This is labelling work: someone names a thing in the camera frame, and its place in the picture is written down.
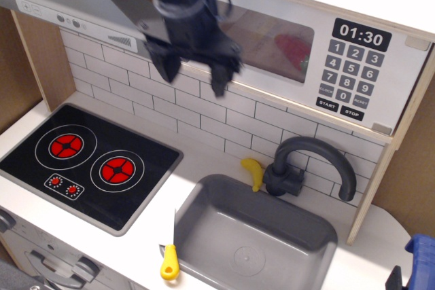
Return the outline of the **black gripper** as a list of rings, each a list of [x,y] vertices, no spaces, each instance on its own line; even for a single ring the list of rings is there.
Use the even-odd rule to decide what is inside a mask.
[[[238,45],[225,36],[206,5],[160,4],[157,12],[156,20],[140,19],[138,29],[163,80],[173,82],[182,59],[205,63],[211,66],[215,97],[222,97],[241,66]]]

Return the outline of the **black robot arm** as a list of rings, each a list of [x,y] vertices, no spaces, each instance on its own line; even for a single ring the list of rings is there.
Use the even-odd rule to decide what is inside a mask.
[[[219,23],[232,13],[228,3],[224,14],[217,0],[152,0],[162,16],[168,40],[146,35],[145,46],[163,80],[172,83],[183,60],[203,63],[211,69],[211,87],[216,97],[224,95],[234,73],[239,72],[241,47],[227,36]]]

